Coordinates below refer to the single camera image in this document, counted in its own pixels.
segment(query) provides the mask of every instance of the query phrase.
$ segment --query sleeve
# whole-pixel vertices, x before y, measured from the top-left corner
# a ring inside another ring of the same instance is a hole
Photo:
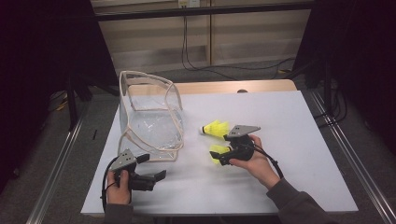
[[[267,196],[279,209],[278,216],[283,224],[338,223],[309,194],[298,191],[284,178],[267,192]]]
[[[134,207],[131,205],[108,203],[104,224],[131,224],[133,215]]]

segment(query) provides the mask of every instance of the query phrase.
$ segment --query human hand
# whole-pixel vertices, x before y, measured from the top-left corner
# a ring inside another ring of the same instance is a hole
[[[249,137],[255,145],[262,148],[262,140],[258,136],[251,134]],[[272,169],[268,159],[257,151],[254,151],[253,156],[248,161],[230,159],[229,162],[231,165],[249,171],[251,175],[256,177],[268,189],[271,189],[280,180],[279,176]]]
[[[114,172],[107,173],[107,202],[117,204],[128,204],[131,201],[131,192],[128,190],[129,174],[126,170],[121,172],[120,186],[114,184],[116,179]]]

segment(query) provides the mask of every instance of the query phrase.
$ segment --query electrical outlet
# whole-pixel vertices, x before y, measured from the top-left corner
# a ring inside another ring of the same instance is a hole
[[[189,7],[199,7],[199,6],[200,6],[200,0],[190,0]]]
[[[178,0],[179,8],[188,7],[188,6],[189,6],[189,0]]]

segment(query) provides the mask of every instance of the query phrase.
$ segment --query yellow shuttlecock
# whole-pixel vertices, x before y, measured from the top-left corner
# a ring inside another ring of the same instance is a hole
[[[231,149],[229,147],[223,147],[223,146],[218,146],[218,145],[210,146],[210,155],[211,155],[213,163],[219,164],[219,160],[213,158],[214,154],[221,155],[221,154],[229,152],[229,151],[231,151]]]
[[[215,121],[202,127],[200,131],[201,133],[206,133],[222,138],[230,131],[230,128],[227,121],[221,123],[218,119],[216,119]]]

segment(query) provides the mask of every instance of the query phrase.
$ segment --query white tabletop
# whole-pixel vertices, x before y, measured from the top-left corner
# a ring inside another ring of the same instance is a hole
[[[185,145],[175,162],[146,162],[140,175],[167,170],[154,191],[134,191],[134,213],[145,216],[226,216],[275,214],[277,208],[266,189],[238,167],[215,165],[211,145],[227,145],[200,135],[201,126],[219,119],[260,126],[255,132],[297,190],[308,192],[327,212],[352,212],[358,208],[299,91],[182,95]],[[119,111],[110,130],[91,188],[81,213],[102,216],[102,178],[117,156]]]

